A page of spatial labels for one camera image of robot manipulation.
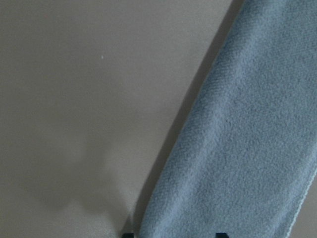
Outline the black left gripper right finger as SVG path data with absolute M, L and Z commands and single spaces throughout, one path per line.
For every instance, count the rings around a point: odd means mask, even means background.
M 227 238 L 227 233 L 216 233 L 215 238 Z

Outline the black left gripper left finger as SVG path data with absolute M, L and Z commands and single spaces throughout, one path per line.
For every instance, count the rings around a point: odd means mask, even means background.
M 123 233 L 121 238 L 134 238 L 134 233 Z

